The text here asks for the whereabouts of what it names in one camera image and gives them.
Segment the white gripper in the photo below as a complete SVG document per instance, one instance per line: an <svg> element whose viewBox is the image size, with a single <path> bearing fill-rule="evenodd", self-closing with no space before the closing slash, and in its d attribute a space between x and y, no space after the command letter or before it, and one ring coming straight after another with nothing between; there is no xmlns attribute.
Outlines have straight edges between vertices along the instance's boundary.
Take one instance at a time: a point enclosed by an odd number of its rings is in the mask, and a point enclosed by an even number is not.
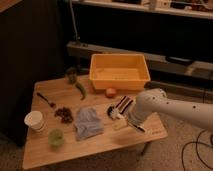
<svg viewBox="0 0 213 171"><path fill-rule="evenodd" d="M136 106L133 106L128 114L127 120L129 123L135 126L140 126L146 120L146 114L143 111L139 111ZM118 119L113 124L114 130L120 130L127 126L125 119Z"/></svg>

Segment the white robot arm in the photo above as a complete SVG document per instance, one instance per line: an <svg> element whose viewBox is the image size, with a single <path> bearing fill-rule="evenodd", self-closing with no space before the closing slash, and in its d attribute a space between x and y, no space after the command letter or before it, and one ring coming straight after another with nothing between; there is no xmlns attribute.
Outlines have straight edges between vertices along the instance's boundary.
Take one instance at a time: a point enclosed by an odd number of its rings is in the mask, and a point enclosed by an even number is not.
<svg viewBox="0 0 213 171"><path fill-rule="evenodd" d="M143 123L153 112L167 114L213 131L213 104L169 99L160 88L140 92L125 114L121 114L117 106L110 106L107 110L112 119L124 119L128 126L140 132L146 131Z"/></svg>

